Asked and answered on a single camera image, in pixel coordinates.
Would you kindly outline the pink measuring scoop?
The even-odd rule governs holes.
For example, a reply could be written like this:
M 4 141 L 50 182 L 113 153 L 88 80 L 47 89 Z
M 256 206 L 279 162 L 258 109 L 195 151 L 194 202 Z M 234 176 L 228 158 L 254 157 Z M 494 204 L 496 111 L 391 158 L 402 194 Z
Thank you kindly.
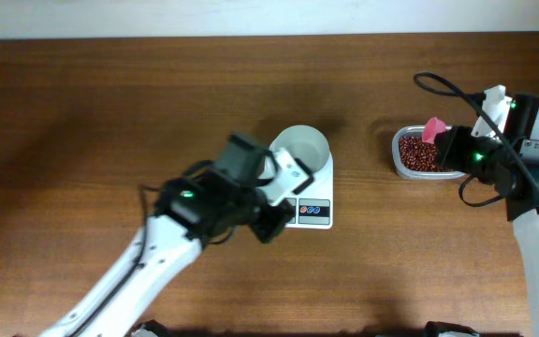
M 424 143 L 434 144 L 435 138 L 446 131 L 446 124 L 437 117 L 432 117 L 425 124 L 421 139 Z

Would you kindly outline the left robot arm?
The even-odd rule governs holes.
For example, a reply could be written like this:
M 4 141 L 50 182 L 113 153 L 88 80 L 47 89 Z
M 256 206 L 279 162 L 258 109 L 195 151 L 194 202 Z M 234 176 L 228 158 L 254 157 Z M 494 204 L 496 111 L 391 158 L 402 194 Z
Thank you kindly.
M 209 245 L 238 226 L 269 243 L 294 216 L 287 195 L 313 175 L 285 148 L 272 151 L 233 134 L 216 160 L 193 164 L 180 177 L 138 189 L 143 225 L 90 292 L 46 336 L 125 336 L 157 295 Z

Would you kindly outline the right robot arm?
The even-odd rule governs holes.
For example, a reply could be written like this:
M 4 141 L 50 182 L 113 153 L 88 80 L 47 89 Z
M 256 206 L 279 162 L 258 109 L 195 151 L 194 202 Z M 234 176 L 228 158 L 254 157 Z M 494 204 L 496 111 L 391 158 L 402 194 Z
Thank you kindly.
M 507 100 L 502 133 L 454 125 L 435 138 L 437 162 L 494 187 L 521 253 L 532 335 L 539 336 L 539 96 Z

